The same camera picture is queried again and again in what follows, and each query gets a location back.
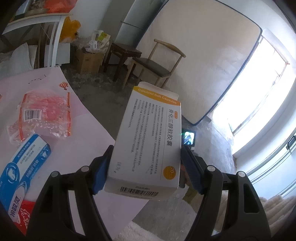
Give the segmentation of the white orange medicine box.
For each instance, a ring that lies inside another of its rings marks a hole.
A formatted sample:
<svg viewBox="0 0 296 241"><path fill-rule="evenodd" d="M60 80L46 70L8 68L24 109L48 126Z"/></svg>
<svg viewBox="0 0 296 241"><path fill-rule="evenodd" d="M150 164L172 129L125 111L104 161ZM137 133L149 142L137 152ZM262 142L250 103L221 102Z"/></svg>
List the white orange medicine box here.
<svg viewBox="0 0 296 241"><path fill-rule="evenodd" d="M106 192L161 201L177 190L182 139L178 97L143 81L133 88L112 151Z"/></svg>

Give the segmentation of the cardboard box with trash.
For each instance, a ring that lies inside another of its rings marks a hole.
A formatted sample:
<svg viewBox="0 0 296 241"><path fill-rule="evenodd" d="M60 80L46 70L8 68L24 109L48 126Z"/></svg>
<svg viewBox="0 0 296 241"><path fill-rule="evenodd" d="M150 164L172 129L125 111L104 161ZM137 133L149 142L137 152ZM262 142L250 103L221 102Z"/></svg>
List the cardboard box with trash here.
<svg viewBox="0 0 296 241"><path fill-rule="evenodd" d="M103 30L95 30L89 38L77 39L74 63L79 74L96 74L102 65L111 36Z"/></svg>

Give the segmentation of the small monitor screen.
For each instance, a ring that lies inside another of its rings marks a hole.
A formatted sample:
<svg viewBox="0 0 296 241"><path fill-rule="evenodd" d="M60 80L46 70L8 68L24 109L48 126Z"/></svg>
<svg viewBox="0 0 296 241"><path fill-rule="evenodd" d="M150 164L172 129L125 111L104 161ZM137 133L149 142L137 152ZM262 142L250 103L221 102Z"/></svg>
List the small monitor screen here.
<svg viewBox="0 0 296 241"><path fill-rule="evenodd" d="M190 147L195 145L196 132L191 130L182 130L182 145L188 145Z"/></svg>

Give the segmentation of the white foam box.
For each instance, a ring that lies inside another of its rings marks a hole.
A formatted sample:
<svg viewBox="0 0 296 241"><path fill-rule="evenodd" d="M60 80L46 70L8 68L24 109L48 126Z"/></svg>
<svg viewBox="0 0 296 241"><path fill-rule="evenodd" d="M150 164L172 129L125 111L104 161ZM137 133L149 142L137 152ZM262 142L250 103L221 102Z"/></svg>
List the white foam box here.
<svg viewBox="0 0 296 241"><path fill-rule="evenodd" d="M47 67L49 45L45 47L44 66ZM63 65L70 63L70 43L59 43L57 49L56 65Z"/></svg>

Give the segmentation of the dark wooden stool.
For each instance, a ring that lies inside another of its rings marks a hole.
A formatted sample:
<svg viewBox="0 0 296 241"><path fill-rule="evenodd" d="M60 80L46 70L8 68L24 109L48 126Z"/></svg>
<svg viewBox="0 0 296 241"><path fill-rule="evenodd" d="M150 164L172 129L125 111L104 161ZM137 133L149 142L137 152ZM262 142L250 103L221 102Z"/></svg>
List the dark wooden stool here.
<svg viewBox="0 0 296 241"><path fill-rule="evenodd" d="M104 63L104 69L103 69L104 72L107 71L112 54L119 57L119 63L117 65L117 68L113 77L113 82L116 82L125 61L128 58L133 58L133 57L139 58L142 55L142 52L138 51L137 49L133 48L130 45L125 45L121 43L112 43L111 47L109 48L106 61Z"/></svg>

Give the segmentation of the red plastic bag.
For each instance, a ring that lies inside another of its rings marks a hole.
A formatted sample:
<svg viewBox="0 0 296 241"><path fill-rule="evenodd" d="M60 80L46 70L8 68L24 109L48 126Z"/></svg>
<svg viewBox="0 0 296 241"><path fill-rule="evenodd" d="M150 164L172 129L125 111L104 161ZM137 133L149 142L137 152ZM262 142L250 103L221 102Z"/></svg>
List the red plastic bag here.
<svg viewBox="0 0 296 241"><path fill-rule="evenodd" d="M77 0L47 0L44 8L48 13L69 13L75 7Z"/></svg>

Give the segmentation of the yellow plastic bag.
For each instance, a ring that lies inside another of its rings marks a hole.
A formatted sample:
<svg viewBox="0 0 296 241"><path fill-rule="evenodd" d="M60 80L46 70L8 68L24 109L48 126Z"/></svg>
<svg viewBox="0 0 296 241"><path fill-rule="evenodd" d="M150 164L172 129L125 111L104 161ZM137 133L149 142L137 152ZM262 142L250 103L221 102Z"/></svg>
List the yellow plastic bag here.
<svg viewBox="0 0 296 241"><path fill-rule="evenodd" d="M78 20L71 20L70 17L67 16L63 23L59 42L60 43L73 42L78 35L78 30L80 27L81 27L81 23Z"/></svg>

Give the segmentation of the pink zip plastic bag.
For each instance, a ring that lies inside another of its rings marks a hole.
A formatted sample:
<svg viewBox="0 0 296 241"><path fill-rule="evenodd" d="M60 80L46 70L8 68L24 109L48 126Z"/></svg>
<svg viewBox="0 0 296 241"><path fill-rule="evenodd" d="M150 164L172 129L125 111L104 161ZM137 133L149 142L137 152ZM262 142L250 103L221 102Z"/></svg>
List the pink zip plastic bag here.
<svg viewBox="0 0 296 241"><path fill-rule="evenodd" d="M70 92L59 95L52 90L33 89L17 107L18 119L7 126L8 137L19 146L31 134L66 139L71 135Z"/></svg>

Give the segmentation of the blue toothpaste box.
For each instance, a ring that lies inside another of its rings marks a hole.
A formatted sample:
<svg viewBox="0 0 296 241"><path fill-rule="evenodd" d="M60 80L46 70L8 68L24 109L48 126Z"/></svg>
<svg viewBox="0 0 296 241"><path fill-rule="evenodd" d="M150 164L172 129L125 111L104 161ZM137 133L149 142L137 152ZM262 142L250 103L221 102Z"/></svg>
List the blue toothpaste box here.
<svg viewBox="0 0 296 241"><path fill-rule="evenodd" d="M1 204L15 222L31 180L51 154L38 134L31 134L18 148L1 174Z"/></svg>

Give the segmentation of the white sack under shelf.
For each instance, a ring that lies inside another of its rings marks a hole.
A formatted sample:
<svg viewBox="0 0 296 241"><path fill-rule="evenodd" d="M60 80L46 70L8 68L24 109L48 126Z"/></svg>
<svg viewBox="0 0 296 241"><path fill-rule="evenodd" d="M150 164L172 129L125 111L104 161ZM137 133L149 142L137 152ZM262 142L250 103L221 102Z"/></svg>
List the white sack under shelf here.
<svg viewBox="0 0 296 241"><path fill-rule="evenodd" d="M37 48L37 45L24 43L13 51L1 53L1 79L33 70Z"/></svg>

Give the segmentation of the silver refrigerator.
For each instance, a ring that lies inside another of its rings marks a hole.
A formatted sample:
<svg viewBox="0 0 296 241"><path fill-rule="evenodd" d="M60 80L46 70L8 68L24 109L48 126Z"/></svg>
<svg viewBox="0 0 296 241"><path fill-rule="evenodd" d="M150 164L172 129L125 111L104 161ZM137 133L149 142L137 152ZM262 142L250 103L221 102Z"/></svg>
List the silver refrigerator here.
<svg viewBox="0 0 296 241"><path fill-rule="evenodd" d="M114 42L136 47L167 1L136 0L128 11Z"/></svg>

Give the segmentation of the white shelf table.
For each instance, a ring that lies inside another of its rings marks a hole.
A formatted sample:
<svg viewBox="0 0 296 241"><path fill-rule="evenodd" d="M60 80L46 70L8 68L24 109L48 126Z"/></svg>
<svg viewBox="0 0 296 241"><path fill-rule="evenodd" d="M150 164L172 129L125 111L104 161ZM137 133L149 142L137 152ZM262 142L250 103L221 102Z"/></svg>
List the white shelf table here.
<svg viewBox="0 0 296 241"><path fill-rule="evenodd" d="M38 25L40 27L37 51L38 67L54 67L57 64L58 45L64 21L69 16L71 16L69 13L45 13L26 16L8 23L2 34L5 35L27 27L22 35L24 38L35 25Z"/></svg>

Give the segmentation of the wooden chair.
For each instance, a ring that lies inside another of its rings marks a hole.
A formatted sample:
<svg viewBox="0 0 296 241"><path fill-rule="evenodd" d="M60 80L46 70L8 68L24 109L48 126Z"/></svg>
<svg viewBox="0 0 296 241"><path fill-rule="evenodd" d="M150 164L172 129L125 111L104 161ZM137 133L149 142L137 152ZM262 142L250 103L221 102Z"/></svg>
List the wooden chair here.
<svg viewBox="0 0 296 241"><path fill-rule="evenodd" d="M133 71L133 68L135 66L140 66L142 68L140 75L137 78L137 82L139 83L141 81L141 77L144 74L145 71L150 72L151 74L153 74L154 76L157 77L157 80L155 82L155 86L158 86L158 84L160 83L160 81L165 78L165 81L163 82L163 84L161 85L161 88L164 88L165 85L167 84L168 80L170 79L171 75L173 74L173 72L175 71L175 69L177 68L178 64L180 63L180 61L183 58L186 58L186 55L176 46L158 40L158 39L154 39L154 42L156 43L155 46L153 47L150 55L148 58L140 58L140 57L133 57L132 58L132 62L131 62L131 66L128 68L128 72L125 76L125 79L123 81L123 85L122 85L122 89L124 89L130 74ZM159 65L158 63L156 63L155 61L152 60L152 56L154 54L154 52L156 51L158 45L161 44L163 46L165 46L166 48L170 49L171 51L178 53L180 56L177 60L177 62L174 64L173 68L171 69L171 71L168 71L166 68L164 68L163 66Z"/></svg>

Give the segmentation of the white mattress with dark edge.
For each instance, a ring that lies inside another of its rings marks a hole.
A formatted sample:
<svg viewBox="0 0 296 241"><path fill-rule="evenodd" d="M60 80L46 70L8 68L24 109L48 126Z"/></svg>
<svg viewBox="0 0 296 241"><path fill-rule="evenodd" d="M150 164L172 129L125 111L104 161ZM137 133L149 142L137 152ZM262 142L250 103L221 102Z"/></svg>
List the white mattress with dark edge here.
<svg viewBox="0 0 296 241"><path fill-rule="evenodd" d="M173 71L164 88L179 95L184 118L196 125L243 69L261 32L219 1L168 1L137 48Z"/></svg>

